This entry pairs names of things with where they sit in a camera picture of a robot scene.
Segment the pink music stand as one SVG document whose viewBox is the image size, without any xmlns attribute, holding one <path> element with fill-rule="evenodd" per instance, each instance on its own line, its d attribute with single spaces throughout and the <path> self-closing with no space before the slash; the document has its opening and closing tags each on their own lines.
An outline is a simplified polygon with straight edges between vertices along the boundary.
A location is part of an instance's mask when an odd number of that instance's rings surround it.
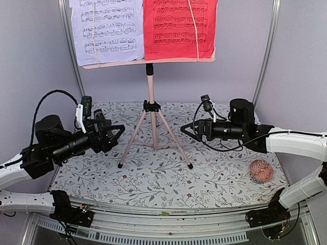
<svg viewBox="0 0 327 245">
<path fill-rule="evenodd" d="M 157 136 L 157 127 L 158 120 L 164 119 L 164 115 L 161 111 L 160 105 L 155 101 L 154 96 L 154 67 L 155 63 L 165 63 L 165 62 L 212 62 L 215 59 L 214 56 L 208 59 L 202 59 L 201 61 L 195 61 L 191 58 L 174 58 L 174 59 L 160 59 L 160 60 L 145 60 L 145 56 L 140 60 L 133 61 L 124 61 L 124 62 L 111 62 L 111 63 L 102 63 L 99 65 L 92 64 L 86 65 L 83 67 L 86 68 L 102 68 L 109 66 L 118 66 L 118 65 L 129 65 L 129 64 L 144 64 L 146 66 L 146 75 L 148 80 L 148 89 L 149 89 L 149 100 L 144 102 L 143 115 L 150 114 L 151 115 L 151 123 L 152 123 L 152 143 L 150 147 L 159 150 L 161 146 L 158 143 Z"/>
</svg>

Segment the brown wooden metronome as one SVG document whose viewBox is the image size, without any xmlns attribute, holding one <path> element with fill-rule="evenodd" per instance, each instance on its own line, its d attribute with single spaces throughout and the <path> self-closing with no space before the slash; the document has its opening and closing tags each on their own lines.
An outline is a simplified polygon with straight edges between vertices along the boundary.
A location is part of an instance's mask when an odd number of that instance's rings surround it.
<svg viewBox="0 0 327 245">
<path fill-rule="evenodd" d="M 97 109 L 94 111 L 94 119 L 100 120 L 101 122 L 99 123 L 101 127 L 105 126 L 110 126 L 111 125 L 111 120 L 106 121 L 106 118 L 104 116 L 104 113 L 101 109 Z"/>
</svg>

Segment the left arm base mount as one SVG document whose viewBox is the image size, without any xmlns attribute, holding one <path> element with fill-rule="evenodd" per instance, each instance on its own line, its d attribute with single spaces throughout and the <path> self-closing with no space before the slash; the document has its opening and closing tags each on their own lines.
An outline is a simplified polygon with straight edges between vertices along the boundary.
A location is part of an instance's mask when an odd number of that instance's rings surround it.
<svg viewBox="0 0 327 245">
<path fill-rule="evenodd" d="M 54 213 L 49 215 L 50 218 L 62 223 L 77 225 L 90 228 L 95 213 L 82 205 L 80 207 L 56 206 Z"/>
</svg>

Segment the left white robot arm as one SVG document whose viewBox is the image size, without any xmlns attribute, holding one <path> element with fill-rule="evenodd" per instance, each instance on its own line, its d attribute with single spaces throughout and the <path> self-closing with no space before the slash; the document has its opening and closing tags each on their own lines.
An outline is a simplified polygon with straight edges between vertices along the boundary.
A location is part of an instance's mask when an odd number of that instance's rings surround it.
<svg viewBox="0 0 327 245">
<path fill-rule="evenodd" d="M 66 222 L 72 221 L 76 211 L 64 191 L 28 194 L 4 190 L 21 181 L 42 177 L 53 171 L 55 165 L 62 166 L 89 149 L 107 153 L 117 145 L 124 130 L 124 125 L 112 125 L 108 119 L 88 119 L 72 133 L 63 128 L 59 116 L 46 116 L 35 125 L 32 136 L 37 143 L 1 164 L 1 211 L 57 214 Z"/>
</svg>

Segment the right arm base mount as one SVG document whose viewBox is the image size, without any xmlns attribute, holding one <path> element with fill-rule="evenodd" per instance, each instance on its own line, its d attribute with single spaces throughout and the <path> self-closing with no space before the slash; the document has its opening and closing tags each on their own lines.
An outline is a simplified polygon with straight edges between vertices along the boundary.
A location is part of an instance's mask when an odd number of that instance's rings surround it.
<svg viewBox="0 0 327 245">
<path fill-rule="evenodd" d="M 290 217 L 291 215 L 288 209 L 282 206 L 268 206 L 264 209 L 250 210 L 245 215 L 245 219 L 251 228 L 281 222 Z"/>
</svg>

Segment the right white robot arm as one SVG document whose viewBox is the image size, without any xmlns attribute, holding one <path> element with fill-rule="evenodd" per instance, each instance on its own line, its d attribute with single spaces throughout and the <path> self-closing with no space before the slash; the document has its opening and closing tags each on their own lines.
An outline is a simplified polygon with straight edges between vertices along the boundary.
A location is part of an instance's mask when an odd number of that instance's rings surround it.
<svg viewBox="0 0 327 245">
<path fill-rule="evenodd" d="M 256 124 L 254 105 L 246 99 L 229 103 L 228 117 L 218 115 L 207 96 L 200 107 L 212 115 L 210 119 L 193 119 L 182 126 L 181 132 L 198 142 L 239 140 L 241 145 L 259 153 L 286 153 L 319 160 L 322 165 L 300 181 L 276 192 L 264 212 L 270 223 L 276 222 L 291 206 L 326 190 L 326 133 L 309 133 L 281 129 L 272 125 Z"/>
</svg>

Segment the purple sheet music page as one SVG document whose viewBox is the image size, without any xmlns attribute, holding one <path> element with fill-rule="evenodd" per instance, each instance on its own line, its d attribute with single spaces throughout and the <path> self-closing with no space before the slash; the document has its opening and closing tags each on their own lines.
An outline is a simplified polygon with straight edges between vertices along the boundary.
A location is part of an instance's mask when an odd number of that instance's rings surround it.
<svg viewBox="0 0 327 245">
<path fill-rule="evenodd" d="M 69 1 L 79 66 L 144 58 L 143 1 Z"/>
</svg>

